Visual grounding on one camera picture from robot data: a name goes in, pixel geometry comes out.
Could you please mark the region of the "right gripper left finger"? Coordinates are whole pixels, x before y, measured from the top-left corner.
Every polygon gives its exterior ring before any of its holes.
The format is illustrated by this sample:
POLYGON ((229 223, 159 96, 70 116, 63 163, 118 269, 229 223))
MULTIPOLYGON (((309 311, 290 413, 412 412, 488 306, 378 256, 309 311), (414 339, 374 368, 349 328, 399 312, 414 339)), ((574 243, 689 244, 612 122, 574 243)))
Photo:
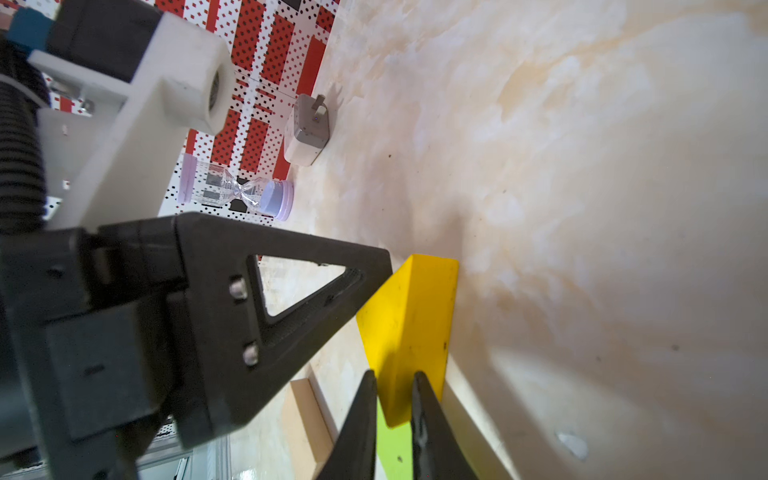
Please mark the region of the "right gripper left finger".
POLYGON ((375 477, 377 406, 377 381, 374 371, 368 370, 317 480, 371 480, 375 477))

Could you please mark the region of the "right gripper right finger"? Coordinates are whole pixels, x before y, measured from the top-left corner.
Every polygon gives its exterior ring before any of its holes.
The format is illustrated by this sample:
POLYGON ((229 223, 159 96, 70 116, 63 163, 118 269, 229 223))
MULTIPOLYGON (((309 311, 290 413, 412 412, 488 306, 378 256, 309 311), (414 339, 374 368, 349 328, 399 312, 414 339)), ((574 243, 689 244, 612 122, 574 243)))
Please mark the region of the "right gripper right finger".
POLYGON ((478 479, 422 371, 417 371, 413 380, 411 430, 414 479, 478 479))

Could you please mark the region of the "natural wood rectangular block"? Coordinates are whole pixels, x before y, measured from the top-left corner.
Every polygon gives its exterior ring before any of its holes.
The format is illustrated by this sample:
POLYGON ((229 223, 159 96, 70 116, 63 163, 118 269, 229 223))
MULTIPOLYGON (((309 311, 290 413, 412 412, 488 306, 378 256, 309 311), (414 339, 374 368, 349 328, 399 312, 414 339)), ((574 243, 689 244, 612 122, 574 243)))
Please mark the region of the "natural wood rectangular block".
POLYGON ((294 478, 315 479, 334 442, 310 380, 294 380, 286 391, 281 421, 294 478))

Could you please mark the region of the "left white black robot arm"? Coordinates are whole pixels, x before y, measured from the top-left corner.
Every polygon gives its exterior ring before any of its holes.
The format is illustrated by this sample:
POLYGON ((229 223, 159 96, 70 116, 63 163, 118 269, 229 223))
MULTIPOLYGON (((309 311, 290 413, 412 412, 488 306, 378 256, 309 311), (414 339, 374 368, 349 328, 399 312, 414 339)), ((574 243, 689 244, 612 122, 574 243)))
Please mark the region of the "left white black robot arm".
POLYGON ((48 230, 42 77, 1 69, 1 466, 133 479, 167 418, 245 426, 391 275, 387 251, 188 213, 48 230))

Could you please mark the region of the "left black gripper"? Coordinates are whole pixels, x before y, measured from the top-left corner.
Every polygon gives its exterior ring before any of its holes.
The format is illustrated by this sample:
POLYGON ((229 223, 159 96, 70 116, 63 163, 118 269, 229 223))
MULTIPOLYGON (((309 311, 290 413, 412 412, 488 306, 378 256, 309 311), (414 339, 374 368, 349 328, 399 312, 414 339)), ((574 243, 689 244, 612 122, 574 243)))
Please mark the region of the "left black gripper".
POLYGON ((134 479, 178 368, 167 297, 184 279, 173 227, 1 239, 1 470, 134 479))

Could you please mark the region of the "light green rectangular block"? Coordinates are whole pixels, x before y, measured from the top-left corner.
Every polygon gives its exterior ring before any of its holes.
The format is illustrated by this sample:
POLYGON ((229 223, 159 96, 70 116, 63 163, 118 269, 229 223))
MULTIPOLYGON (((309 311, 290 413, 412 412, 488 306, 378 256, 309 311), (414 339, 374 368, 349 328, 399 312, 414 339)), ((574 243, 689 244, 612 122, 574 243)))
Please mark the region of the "light green rectangular block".
POLYGON ((390 427, 386 422, 380 400, 377 400, 376 452, 387 479, 412 480, 414 478, 410 421, 390 427))

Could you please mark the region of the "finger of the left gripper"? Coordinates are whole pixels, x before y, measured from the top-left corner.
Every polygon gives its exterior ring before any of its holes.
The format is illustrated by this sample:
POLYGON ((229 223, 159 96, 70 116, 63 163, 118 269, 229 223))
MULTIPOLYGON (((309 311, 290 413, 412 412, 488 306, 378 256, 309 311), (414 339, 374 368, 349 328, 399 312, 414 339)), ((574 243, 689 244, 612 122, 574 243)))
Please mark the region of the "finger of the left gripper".
POLYGON ((186 447, 246 426, 392 274, 378 247, 197 213, 173 224, 184 278, 170 296, 180 378, 170 411, 186 447), (271 314, 260 257, 343 271, 271 314))

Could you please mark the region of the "yellow triangle block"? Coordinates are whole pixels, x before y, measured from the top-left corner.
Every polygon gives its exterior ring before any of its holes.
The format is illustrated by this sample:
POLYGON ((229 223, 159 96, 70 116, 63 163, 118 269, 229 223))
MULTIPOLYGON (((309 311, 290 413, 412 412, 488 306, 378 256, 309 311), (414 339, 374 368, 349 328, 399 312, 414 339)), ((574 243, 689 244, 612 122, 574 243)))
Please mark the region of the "yellow triangle block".
POLYGON ((390 428, 410 421, 416 373, 424 373, 442 398, 458 274, 454 259, 412 255, 356 314, 390 428))

